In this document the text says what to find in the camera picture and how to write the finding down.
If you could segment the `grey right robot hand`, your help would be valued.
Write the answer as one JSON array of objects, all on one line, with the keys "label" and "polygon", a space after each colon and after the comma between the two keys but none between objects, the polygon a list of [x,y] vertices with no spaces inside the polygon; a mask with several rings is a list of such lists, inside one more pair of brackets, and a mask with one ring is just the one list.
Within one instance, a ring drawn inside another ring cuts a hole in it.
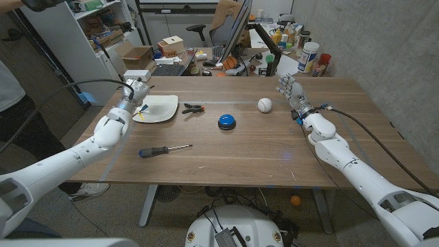
[{"label": "grey right robot hand", "polygon": [[280,77],[278,82],[281,86],[276,87],[276,90],[285,96],[296,114],[296,119],[303,121],[308,115],[315,112],[305,90],[294,76],[287,73]]}]

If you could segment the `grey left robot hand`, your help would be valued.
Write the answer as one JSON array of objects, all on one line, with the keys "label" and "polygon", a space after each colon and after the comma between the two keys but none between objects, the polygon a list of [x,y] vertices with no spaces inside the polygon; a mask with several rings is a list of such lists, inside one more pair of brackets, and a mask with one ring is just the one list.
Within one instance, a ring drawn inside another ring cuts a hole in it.
[{"label": "grey left robot hand", "polygon": [[126,85],[122,87],[121,99],[117,103],[117,108],[133,113],[149,92],[150,87],[146,82],[128,79]]}]

